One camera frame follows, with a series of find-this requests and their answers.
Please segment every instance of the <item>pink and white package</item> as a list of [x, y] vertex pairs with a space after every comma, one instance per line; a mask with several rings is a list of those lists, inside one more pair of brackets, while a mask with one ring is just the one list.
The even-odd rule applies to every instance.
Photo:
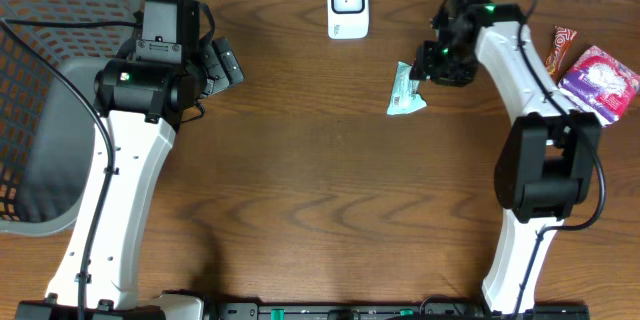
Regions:
[[597, 46], [585, 51], [560, 81], [560, 92], [602, 126], [617, 121], [640, 88], [640, 76]]

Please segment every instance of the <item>snack package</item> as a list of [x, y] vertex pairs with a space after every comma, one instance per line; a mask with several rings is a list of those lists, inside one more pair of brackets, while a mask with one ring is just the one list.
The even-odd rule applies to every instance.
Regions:
[[617, 121], [640, 88], [640, 76], [597, 46], [592, 46], [560, 81], [560, 92], [602, 126]]
[[409, 80], [410, 71], [411, 65], [398, 62], [387, 115], [410, 114], [427, 106], [427, 103], [417, 93], [420, 81]]
[[553, 37], [553, 48], [551, 49], [551, 54], [549, 54], [549, 57], [544, 62], [544, 66], [547, 68], [547, 72], [553, 80], [558, 78], [558, 71], [560, 64], [562, 64], [562, 59], [577, 34], [578, 32], [575, 30], [556, 26], [556, 34]]

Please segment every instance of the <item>wooden table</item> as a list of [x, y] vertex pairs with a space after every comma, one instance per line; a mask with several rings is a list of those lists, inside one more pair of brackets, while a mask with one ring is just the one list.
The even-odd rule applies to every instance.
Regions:
[[[179, 133], [142, 245], [141, 297], [176, 288], [265, 302], [477, 295], [500, 232], [492, 174], [510, 129], [495, 86], [484, 70], [462, 89], [423, 84], [429, 107], [385, 115], [396, 64], [434, 38], [441, 0], [371, 0], [369, 35], [352, 41], [328, 38], [326, 0], [201, 1], [246, 81], [207, 99], [205, 118]], [[554, 24], [579, 32], [565, 68], [597, 44], [640, 71], [640, 0], [541, 0], [531, 28], [543, 57]], [[556, 237], [539, 301], [582, 300], [593, 319], [637, 314], [637, 104], [604, 131], [605, 213]], [[569, 222], [591, 214], [595, 195]], [[0, 318], [44, 295], [69, 236], [0, 238]]]

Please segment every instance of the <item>brown candy bar wrapper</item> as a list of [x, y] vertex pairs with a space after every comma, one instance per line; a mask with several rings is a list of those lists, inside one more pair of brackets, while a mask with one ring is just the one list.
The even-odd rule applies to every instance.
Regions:
[[567, 53], [573, 38], [578, 34], [577, 31], [571, 29], [565, 29], [560, 26], [556, 26], [556, 35], [553, 39], [553, 49], [551, 54], [544, 62], [544, 66], [547, 68], [547, 72], [553, 80], [558, 77], [558, 71], [564, 55]]

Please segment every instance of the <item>basket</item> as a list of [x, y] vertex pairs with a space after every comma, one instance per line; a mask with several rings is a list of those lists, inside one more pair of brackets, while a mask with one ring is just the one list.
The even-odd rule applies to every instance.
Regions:
[[[133, 22], [140, 0], [0, 0], [0, 16]], [[94, 78], [133, 29], [12, 26], [95, 99]], [[0, 232], [44, 236], [72, 225], [89, 174], [93, 122], [53, 74], [0, 30]]]

